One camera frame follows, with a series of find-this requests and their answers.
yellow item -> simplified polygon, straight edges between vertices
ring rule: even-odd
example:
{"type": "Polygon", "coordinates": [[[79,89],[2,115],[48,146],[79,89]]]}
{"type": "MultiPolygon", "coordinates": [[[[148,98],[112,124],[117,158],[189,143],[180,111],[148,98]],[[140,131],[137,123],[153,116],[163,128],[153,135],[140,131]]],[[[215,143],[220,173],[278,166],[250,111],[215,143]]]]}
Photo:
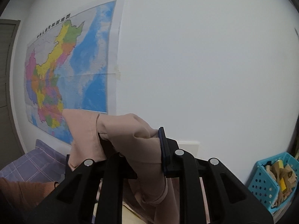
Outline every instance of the yellow item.
{"type": "Polygon", "coordinates": [[[277,162],[278,162],[279,168],[284,168],[283,167],[283,160],[278,160],[277,162]]]}
{"type": "MultiPolygon", "coordinates": [[[[95,204],[93,215],[96,216],[98,209],[98,204],[95,204]]],[[[145,224],[143,220],[141,220],[137,214],[127,205],[122,206],[122,224],[145,224]]]]}
{"type": "Polygon", "coordinates": [[[279,186],[282,192],[286,190],[286,183],[283,178],[279,181],[279,186]]]}

brown sleeve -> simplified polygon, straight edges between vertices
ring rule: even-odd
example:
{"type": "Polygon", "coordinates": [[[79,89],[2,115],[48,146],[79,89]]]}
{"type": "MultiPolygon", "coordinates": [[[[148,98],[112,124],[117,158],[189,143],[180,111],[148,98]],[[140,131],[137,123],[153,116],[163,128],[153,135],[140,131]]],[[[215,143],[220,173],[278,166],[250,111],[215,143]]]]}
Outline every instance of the brown sleeve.
{"type": "Polygon", "coordinates": [[[55,188],[55,182],[10,182],[0,178],[0,191],[18,210],[29,211],[36,207],[55,188]]]}

pink garment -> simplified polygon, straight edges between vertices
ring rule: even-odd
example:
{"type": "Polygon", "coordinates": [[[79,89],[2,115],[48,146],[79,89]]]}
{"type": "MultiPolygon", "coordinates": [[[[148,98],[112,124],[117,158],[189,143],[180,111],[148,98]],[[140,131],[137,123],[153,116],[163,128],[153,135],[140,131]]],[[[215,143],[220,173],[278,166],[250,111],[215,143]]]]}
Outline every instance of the pink garment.
{"type": "Polygon", "coordinates": [[[72,170],[87,158],[105,160],[100,142],[109,141],[138,176],[124,181],[125,202],[147,223],[179,223],[179,181],[163,175],[158,130],[134,114],[64,109],[62,115],[74,138],[68,162],[72,170]]]}

purple plaid bedding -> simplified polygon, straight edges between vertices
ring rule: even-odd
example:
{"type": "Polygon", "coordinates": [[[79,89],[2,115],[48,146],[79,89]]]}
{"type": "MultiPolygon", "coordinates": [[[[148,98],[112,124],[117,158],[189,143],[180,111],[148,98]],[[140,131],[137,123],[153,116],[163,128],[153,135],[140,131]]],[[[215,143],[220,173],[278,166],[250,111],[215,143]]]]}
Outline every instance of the purple plaid bedding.
{"type": "Polygon", "coordinates": [[[65,173],[65,161],[64,155],[36,140],[35,149],[4,167],[0,177],[9,181],[58,182],[65,173]]]}

gray door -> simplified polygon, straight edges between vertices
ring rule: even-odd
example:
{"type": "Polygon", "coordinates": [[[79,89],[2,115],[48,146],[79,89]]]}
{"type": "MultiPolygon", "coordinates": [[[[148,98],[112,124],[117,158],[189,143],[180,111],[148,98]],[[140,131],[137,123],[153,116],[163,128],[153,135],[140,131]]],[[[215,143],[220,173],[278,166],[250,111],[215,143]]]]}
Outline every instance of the gray door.
{"type": "Polygon", "coordinates": [[[19,21],[0,20],[0,170],[24,154],[16,134],[9,96],[11,50],[19,21]]]}

